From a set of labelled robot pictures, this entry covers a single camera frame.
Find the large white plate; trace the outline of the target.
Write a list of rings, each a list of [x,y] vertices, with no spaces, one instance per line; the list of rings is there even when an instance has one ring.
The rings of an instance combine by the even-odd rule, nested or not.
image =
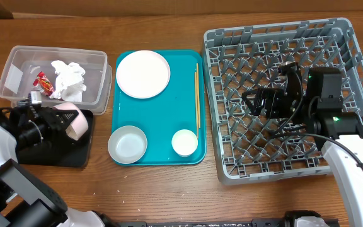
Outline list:
[[[170,65],[162,55],[151,50],[138,50],[120,61],[115,77],[126,95],[148,99],[167,87],[170,76]]]

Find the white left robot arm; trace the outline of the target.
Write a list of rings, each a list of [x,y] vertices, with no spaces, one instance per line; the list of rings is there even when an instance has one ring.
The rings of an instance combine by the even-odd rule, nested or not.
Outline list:
[[[78,211],[23,168],[83,166],[95,120],[71,102],[42,105],[38,91],[16,107],[0,108],[0,226],[117,226],[97,211]]]

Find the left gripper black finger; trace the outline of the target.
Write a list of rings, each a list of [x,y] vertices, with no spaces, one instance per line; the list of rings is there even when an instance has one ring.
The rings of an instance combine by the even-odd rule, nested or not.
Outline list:
[[[70,125],[79,115],[79,112],[77,110],[53,109],[53,113],[58,119],[58,122],[64,125]]]
[[[59,129],[56,130],[56,134],[59,137],[63,137],[69,140],[74,140],[71,126],[68,126],[66,128],[60,127]]]

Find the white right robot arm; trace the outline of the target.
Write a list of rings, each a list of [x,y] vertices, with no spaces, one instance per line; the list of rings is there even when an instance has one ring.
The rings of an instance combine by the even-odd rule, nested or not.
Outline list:
[[[278,73],[285,88],[259,88],[242,93],[254,116],[285,117],[301,129],[283,133],[280,125],[271,139],[312,137],[328,163],[342,195],[352,226],[363,226],[363,123],[355,112],[344,112],[342,74],[335,67],[312,67],[303,86],[296,62],[284,62]]]

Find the pink bowl with rice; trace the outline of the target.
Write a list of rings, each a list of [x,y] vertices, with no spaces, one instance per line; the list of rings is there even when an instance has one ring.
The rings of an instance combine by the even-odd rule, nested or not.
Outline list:
[[[78,116],[66,128],[66,134],[73,140],[78,141],[88,130],[88,122],[81,110],[71,102],[61,103],[53,106],[57,110],[76,110]]]

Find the small white cup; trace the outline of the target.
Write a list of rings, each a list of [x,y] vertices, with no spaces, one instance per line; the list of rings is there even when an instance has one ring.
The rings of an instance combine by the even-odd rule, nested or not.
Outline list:
[[[197,135],[188,129],[181,129],[173,135],[171,145],[179,156],[190,156],[198,148]]]

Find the white tissue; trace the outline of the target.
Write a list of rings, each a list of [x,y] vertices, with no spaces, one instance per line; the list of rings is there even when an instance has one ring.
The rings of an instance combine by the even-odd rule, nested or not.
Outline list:
[[[56,60],[52,61],[51,65],[54,67],[57,77],[55,90],[49,98],[66,102],[82,102],[83,92],[87,89],[84,84],[86,71],[75,62],[66,64]]]

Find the grey bowl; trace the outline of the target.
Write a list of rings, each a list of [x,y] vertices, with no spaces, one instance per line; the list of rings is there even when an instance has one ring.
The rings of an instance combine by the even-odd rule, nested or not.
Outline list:
[[[117,163],[128,165],[140,160],[147,149],[147,137],[140,128],[126,125],[116,129],[108,140],[108,152]]]

